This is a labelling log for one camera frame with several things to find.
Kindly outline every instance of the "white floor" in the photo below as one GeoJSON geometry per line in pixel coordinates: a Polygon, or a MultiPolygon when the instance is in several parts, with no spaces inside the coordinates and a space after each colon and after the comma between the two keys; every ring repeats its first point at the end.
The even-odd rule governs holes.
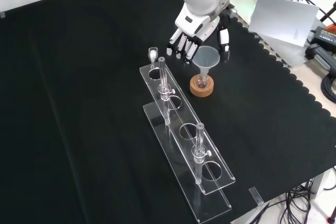
{"type": "MultiPolygon", "coordinates": [[[[336,0],[312,0],[312,1],[320,8],[322,8],[325,12],[328,12],[332,8],[333,3],[336,2],[336,0]]],[[[319,12],[317,18],[321,18],[322,16],[323,14],[319,12]]],[[[336,21],[336,12],[331,17],[336,21]]],[[[324,23],[326,25],[330,25],[332,22],[327,19],[324,23]]],[[[330,173],[328,181],[325,184],[325,187],[331,188],[335,184],[336,184],[336,175],[335,172],[332,171],[330,173]]],[[[285,195],[281,195],[273,199],[270,205],[283,199],[285,199],[285,195]]],[[[305,200],[297,199],[296,204],[303,209],[306,208],[305,200]]],[[[311,205],[312,206],[308,217],[308,224],[326,223],[326,218],[332,214],[336,206],[336,189],[334,189],[333,191],[323,191],[315,200],[311,201],[311,205]]],[[[279,223],[281,215],[285,209],[285,206],[286,204],[282,203],[267,209],[259,224],[279,223]]],[[[298,210],[296,211],[295,207],[292,207],[291,209],[293,212],[296,213],[297,218],[300,221],[303,221],[305,213],[300,212],[298,210]]],[[[288,224],[288,221],[285,219],[285,221],[283,221],[282,223],[288,224]]]]}

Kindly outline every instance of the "robot finger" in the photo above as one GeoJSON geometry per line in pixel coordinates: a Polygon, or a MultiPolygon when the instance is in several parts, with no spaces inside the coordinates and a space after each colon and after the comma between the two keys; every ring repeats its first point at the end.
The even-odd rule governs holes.
{"type": "Polygon", "coordinates": [[[186,57],[185,57],[185,61],[186,61],[187,64],[189,64],[191,59],[194,57],[197,49],[198,49],[198,44],[193,42],[192,45],[190,46],[190,49],[189,49],[186,57]]]}
{"type": "Polygon", "coordinates": [[[187,39],[183,53],[182,53],[183,59],[186,59],[187,53],[189,52],[191,45],[192,45],[192,41],[190,39],[187,39]]]}
{"type": "Polygon", "coordinates": [[[167,55],[169,56],[172,55],[173,51],[175,50],[174,44],[180,38],[181,34],[182,30],[178,28],[173,34],[173,36],[170,38],[169,43],[167,45],[167,55]]]}
{"type": "Polygon", "coordinates": [[[181,58],[181,53],[182,53],[182,50],[184,48],[184,45],[185,45],[186,41],[187,41],[187,36],[184,35],[184,34],[182,34],[180,42],[179,42],[179,44],[177,46],[177,49],[176,49],[176,57],[177,57],[177,59],[181,58]]]}

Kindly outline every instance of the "table leg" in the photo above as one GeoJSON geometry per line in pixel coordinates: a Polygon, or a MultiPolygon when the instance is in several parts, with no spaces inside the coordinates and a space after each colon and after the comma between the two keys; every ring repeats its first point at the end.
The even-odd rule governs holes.
{"type": "Polygon", "coordinates": [[[316,176],[311,187],[311,191],[315,194],[311,195],[311,199],[315,199],[324,189],[324,185],[330,175],[332,169],[327,170],[326,172],[316,176]]]}

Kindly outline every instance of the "wooden base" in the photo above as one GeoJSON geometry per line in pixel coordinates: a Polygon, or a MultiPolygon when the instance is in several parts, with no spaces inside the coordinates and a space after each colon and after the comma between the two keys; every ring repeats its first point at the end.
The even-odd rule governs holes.
{"type": "Polygon", "coordinates": [[[192,92],[192,94],[197,97],[207,97],[208,95],[211,95],[212,91],[214,91],[214,80],[210,76],[208,76],[209,86],[204,89],[201,89],[196,85],[197,76],[198,75],[195,75],[190,80],[190,91],[192,92]]]}

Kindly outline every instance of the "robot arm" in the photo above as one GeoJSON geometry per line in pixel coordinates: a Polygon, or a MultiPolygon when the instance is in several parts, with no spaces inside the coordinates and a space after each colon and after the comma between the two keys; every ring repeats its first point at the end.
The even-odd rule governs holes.
{"type": "Polygon", "coordinates": [[[171,55],[175,51],[178,58],[184,54],[186,59],[190,60],[199,44],[205,41],[217,28],[220,20],[219,14],[228,6],[229,1],[184,0],[184,2],[185,4],[175,21],[178,30],[170,39],[167,54],[171,55]]]}

